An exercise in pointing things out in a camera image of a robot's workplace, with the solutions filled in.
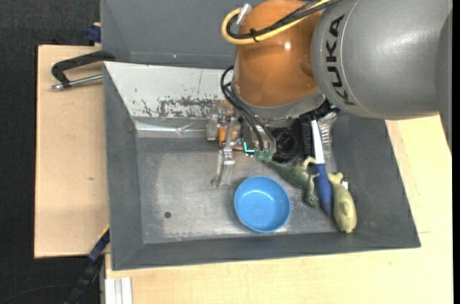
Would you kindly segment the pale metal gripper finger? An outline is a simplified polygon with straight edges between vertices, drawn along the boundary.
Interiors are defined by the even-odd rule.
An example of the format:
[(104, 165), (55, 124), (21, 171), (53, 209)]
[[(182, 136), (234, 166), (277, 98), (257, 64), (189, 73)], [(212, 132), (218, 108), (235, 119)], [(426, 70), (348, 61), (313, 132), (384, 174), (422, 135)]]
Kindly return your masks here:
[(221, 170), (219, 185), (230, 186), (236, 161), (232, 149), (223, 149), (221, 152)]
[(214, 188), (218, 188), (221, 184), (221, 171), (224, 163), (224, 153), (222, 150), (218, 151), (216, 174), (211, 179), (211, 185)]

